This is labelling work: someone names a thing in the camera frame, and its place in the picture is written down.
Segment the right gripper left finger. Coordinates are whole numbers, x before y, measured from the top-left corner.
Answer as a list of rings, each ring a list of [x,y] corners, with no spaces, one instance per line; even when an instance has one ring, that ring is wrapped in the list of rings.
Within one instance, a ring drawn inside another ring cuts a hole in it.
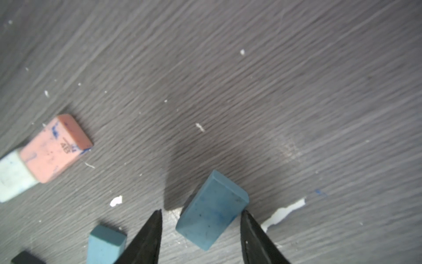
[[[156,210],[115,264],[158,264],[162,231],[162,210]]]

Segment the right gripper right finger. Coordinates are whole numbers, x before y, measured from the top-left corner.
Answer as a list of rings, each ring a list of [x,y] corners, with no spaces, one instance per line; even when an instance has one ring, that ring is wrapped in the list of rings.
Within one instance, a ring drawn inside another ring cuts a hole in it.
[[[241,214],[240,235],[245,264],[290,264],[247,210]]]

